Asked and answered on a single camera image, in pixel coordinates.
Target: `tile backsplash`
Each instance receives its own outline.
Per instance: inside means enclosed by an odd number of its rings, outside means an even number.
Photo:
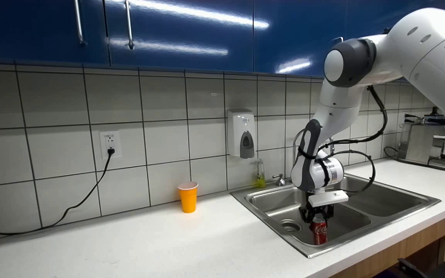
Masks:
[[[113,158],[90,198],[62,223],[178,200],[176,187],[197,181],[199,194],[250,185],[256,158],[267,177],[290,176],[293,137],[316,110],[322,80],[266,75],[0,65],[0,231],[54,223],[98,181],[105,159],[99,132],[118,130]],[[399,141],[403,113],[433,105],[408,83],[376,86],[388,109],[385,134],[336,146],[384,157]],[[256,120],[256,157],[229,156],[226,111],[248,108]],[[335,139],[362,138],[382,125],[373,98]],[[344,165],[362,156],[337,156]]]

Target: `yellow dish soap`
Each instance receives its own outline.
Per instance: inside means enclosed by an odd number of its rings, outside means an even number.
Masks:
[[[256,188],[265,188],[265,174],[263,170],[263,160],[259,158],[256,161],[257,173],[254,186]]]

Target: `stainless steel sink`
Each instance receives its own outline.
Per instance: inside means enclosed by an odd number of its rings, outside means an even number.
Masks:
[[[334,187],[359,190],[367,179],[346,175]],[[231,194],[253,214],[266,223],[285,241],[306,257],[312,258],[358,239],[381,227],[424,210],[440,200],[374,182],[347,202],[334,205],[334,217],[329,219],[327,239],[314,245],[314,235],[298,210],[305,206],[305,193],[292,184],[268,188],[249,188]]]

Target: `white countertop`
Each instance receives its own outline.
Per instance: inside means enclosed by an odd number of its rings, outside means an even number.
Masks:
[[[228,192],[0,239],[0,278],[326,278],[445,218],[445,172],[377,160],[376,181],[442,202],[307,259]],[[346,167],[368,178],[370,164]]]

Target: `coca-cola can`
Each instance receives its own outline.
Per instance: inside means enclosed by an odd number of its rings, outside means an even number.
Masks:
[[[327,242],[327,223],[322,218],[314,217],[311,223],[314,232],[314,242],[316,245]]]

